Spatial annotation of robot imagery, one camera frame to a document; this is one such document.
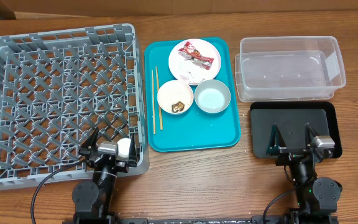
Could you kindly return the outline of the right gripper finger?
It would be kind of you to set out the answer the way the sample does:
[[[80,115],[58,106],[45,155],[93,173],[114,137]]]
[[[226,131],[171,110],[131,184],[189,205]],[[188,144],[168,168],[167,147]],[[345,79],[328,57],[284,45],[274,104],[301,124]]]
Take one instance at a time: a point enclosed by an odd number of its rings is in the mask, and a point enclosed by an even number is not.
[[[319,134],[314,130],[310,123],[305,124],[305,143],[306,148],[311,147],[312,140]]]
[[[266,155],[279,156],[287,149],[287,145],[283,140],[280,130],[276,124],[272,126],[269,144],[266,150]]]

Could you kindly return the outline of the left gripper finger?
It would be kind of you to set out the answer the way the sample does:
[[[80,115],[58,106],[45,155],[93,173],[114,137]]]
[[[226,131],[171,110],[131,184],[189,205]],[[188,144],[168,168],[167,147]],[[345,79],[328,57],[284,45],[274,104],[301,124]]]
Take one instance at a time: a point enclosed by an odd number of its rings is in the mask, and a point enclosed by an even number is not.
[[[129,167],[137,167],[138,157],[137,157],[137,148],[135,146],[135,134],[133,134],[131,137],[128,158],[129,158],[128,166]]]
[[[96,151],[97,150],[97,140],[98,140],[99,128],[95,128],[90,137],[80,146],[80,149],[87,151]]]

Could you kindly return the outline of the brown food scrap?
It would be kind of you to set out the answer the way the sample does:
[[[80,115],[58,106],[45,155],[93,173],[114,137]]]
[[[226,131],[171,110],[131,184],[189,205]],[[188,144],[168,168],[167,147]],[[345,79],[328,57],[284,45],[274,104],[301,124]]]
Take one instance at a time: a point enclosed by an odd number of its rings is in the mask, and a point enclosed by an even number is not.
[[[175,104],[172,104],[172,113],[179,113],[182,112],[185,108],[185,104],[181,101],[178,101]]]

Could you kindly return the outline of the pink bowl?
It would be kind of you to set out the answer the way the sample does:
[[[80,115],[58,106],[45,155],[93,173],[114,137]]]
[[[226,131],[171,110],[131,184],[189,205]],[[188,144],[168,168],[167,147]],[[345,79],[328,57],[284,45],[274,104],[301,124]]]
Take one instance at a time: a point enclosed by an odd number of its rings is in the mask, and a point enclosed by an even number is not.
[[[172,115],[179,115],[190,109],[194,101],[194,94],[188,84],[179,80],[171,80],[160,87],[158,98],[162,110]],[[178,101],[184,103],[185,108],[182,112],[172,113],[172,104]]]

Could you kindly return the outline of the grey bowl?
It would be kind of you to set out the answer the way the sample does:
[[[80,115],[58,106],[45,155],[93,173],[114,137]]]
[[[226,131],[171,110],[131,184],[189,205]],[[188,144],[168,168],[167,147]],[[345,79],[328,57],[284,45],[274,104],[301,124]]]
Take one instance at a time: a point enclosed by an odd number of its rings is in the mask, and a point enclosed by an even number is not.
[[[196,105],[209,114],[224,111],[231,102],[229,88],[219,80],[201,82],[195,89],[194,97]]]

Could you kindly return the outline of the large pink plate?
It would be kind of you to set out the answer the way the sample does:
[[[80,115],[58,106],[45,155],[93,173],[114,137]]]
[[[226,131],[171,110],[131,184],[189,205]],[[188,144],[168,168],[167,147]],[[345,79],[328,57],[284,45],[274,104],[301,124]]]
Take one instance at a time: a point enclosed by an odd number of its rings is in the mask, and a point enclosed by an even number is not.
[[[195,59],[184,56],[182,48],[190,47],[197,50],[201,56],[213,58],[211,65],[203,65]],[[168,57],[168,67],[172,75],[188,85],[199,85],[206,80],[215,79],[221,69],[221,56],[217,48],[203,39],[187,39],[174,46]]]

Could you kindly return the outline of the red snack wrapper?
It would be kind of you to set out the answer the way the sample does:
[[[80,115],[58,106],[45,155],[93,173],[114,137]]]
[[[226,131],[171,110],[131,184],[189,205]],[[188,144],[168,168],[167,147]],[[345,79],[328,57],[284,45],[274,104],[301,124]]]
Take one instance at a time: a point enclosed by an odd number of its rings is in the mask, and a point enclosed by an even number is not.
[[[214,58],[202,56],[189,41],[182,48],[178,49],[178,53],[193,63],[202,65],[206,70],[209,70],[214,62]]]

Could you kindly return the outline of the white napkin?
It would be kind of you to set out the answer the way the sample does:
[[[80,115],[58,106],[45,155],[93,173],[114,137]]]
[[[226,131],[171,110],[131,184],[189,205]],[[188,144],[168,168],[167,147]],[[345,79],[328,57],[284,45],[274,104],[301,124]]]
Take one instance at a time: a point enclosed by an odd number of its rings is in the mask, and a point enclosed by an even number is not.
[[[204,78],[204,68],[191,60],[185,60],[179,65],[177,77],[188,84],[197,84]]]

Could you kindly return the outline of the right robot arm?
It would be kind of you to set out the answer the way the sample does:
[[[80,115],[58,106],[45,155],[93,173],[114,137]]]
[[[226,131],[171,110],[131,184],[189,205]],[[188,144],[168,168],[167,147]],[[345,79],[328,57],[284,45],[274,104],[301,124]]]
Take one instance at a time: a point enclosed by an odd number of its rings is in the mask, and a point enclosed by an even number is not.
[[[274,198],[265,208],[262,221],[268,223],[269,208],[281,198],[295,193],[296,208],[290,208],[277,223],[337,223],[332,216],[337,211],[342,185],[328,177],[318,177],[317,163],[333,156],[335,142],[331,136],[318,134],[310,124],[305,124],[305,146],[301,149],[289,149],[276,124],[272,126],[266,154],[275,156],[276,166],[282,166],[293,188]]]

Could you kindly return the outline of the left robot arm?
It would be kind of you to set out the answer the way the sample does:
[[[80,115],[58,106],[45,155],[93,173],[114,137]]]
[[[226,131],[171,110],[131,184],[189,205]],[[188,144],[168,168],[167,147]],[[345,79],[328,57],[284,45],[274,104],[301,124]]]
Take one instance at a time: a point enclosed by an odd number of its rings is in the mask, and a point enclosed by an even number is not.
[[[80,146],[79,153],[85,156],[85,164],[93,169],[93,176],[73,189],[74,224],[119,223],[116,214],[109,211],[117,174],[127,173],[139,162],[134,135],[118,142],[98,144],[98,133],[96,128]]]

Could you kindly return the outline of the clear plastic waste bin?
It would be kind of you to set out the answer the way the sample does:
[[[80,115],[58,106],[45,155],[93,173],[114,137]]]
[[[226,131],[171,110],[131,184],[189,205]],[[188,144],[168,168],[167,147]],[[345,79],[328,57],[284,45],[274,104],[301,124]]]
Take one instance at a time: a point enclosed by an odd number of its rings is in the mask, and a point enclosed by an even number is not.
[[[234,73],[242,102],[328,100],[346,85],[333,36],[243,38]]]

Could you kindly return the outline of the white upturned cup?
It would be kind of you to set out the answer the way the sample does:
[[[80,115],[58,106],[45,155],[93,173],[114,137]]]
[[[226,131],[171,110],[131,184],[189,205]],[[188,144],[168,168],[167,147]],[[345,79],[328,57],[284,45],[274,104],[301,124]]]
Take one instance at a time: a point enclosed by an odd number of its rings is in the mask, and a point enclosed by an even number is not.
[[[120,161],[128,161],[129,160],[129,152],[131,148],[131,139],[122,138],[117,142],[117,159]]]

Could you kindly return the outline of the black rectangular tray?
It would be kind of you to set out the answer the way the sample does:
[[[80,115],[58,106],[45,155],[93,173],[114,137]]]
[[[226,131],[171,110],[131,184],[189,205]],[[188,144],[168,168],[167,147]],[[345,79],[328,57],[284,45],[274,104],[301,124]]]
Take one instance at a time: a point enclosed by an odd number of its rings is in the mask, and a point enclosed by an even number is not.
[[[269,159],[266,151],[272,126],[276,124],[290,149],[305,146],[305,124],[320,135],[329,135],[335,142],[333,158],[342,156],[336,110],[327,101],[254,102],[250,106],[252,151],[258,159]]]

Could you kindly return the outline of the teal plastic serving tray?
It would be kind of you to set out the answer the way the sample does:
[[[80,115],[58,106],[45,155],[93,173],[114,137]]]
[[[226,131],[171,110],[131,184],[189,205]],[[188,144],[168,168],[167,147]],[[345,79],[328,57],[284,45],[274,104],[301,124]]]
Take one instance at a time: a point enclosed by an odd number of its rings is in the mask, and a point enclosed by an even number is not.
[[[227,43],[219,37],[204,40],[213,44],[222,58],[216,79],[223,82],[231,92],[231,102],[218,114],[203,112],[195,103],[179,115],[162,112],[163,130],[160,130],[157,97],[155,96],[156,134],[153,134],[151,71],[158,66],[159,84],[174,79],[168,68],[168,56],[174,46],[183,40],[154,42],[147,46],[145,58],[145,107],[147,110],[147,133],[150,146],[158,152],[176,152],[197,149],[231,147],[241,138],[241,126]]]

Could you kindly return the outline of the grey plastic dish rack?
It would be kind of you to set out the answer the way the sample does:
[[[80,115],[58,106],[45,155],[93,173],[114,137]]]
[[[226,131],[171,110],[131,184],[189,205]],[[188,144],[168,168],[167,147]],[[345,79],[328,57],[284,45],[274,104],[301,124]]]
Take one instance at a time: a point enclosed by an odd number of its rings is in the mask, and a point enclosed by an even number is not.
[[[80,145],[134,138],[148,171],[140,47],[131,24],[0,36],[0,190],[90,178]]]

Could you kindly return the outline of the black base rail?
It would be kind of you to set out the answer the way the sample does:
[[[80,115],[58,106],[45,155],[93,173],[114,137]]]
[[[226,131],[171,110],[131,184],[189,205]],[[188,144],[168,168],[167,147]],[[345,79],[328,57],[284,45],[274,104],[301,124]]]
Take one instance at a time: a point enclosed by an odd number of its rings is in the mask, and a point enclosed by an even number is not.
[[[80,221],[64,221],[64,224],[80,223],[80,224],[281,224],[285,223],[281,216],[265,217],[253,216],[251,218],[235,218],[235,219],[148,219],[148,218],[105,218],[105,219],[83,219]]]

